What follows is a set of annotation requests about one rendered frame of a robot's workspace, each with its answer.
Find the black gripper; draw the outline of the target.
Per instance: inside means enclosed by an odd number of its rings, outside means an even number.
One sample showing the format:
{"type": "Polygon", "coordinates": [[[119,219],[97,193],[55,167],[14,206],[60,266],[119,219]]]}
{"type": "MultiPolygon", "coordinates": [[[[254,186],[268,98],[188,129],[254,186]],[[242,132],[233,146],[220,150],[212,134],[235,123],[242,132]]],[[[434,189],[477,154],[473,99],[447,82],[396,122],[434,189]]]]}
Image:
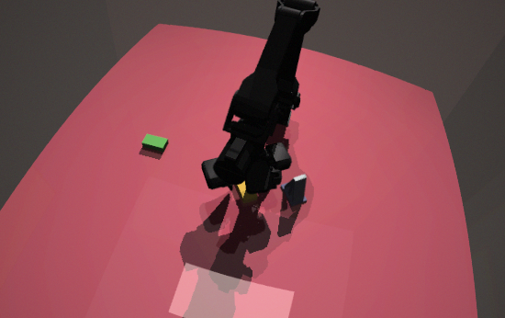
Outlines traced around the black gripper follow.
{"type": "MultiPolygon", "coordinates": [[[[273,166],[275,170],[287,170],[292,164],[292,158],[287,151],[285,145],[281,142],[265,145],[256,156],[254,163],[261,159],[263,156],[269,156],[270,166],[273,166]]],[[[203,161],[201,167],[208,184],[208,188],[218,189],[220,187],[228,187],[232,191],[232,184],[229,184],[221,180],[213,171],[213,164],[216,162],[217,158],[203,161]]]]}

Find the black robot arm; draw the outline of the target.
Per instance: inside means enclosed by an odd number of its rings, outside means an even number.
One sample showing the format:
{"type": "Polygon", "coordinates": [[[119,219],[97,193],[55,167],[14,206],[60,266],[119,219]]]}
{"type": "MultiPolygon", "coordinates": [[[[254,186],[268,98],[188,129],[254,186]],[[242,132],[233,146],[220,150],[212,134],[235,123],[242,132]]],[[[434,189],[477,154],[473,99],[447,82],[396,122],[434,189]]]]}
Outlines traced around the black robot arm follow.
{"type": "Polygon", "coordinates": [[[318,20],[318,6],[313,0],[277,0],[275,23],[260,61],[230,103],[222,128],[230,138],[213,171],[232,185],[245,181],[248,194],[266,193],[282,182],[282,172],[270,166],[268,155],[254,160],[276,124],[288,126],[291,108],[299,107],[297,64],[303,37],[318,20]],[[233,116],[238,121],[232,121],[233,116]]]}

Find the yellow bar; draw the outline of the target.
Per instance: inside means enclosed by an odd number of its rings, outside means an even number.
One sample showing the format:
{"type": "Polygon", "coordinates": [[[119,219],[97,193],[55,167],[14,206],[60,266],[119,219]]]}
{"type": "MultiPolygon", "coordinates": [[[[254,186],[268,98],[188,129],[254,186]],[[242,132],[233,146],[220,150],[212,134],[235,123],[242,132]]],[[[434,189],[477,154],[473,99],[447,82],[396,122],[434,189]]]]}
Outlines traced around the yellow bar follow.
{"type": "Polygon", "coordinates": [[[248,194],[246,192],[245,181],[240,185],[236,185],[236,188],[239,191],[243,203],[250,202],[258,198],[257,194],[248,194]]]}

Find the green rectangular block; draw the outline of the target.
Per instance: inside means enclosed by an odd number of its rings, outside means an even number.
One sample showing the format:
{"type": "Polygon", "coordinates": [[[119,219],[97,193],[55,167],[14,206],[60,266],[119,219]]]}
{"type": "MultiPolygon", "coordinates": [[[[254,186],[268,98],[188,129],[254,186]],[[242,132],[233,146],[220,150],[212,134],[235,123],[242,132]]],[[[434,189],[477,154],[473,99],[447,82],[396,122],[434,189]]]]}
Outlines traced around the green rectangular block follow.
{"type": "Polygon", "coordinates": [[[168,139],[164,137],[157,137],[150,134],[146,134],[142,142],[142,146],[149,149],[153,149],[158,152],[159,151],[164,152],[168,143],[169,143],[168,139]]]}

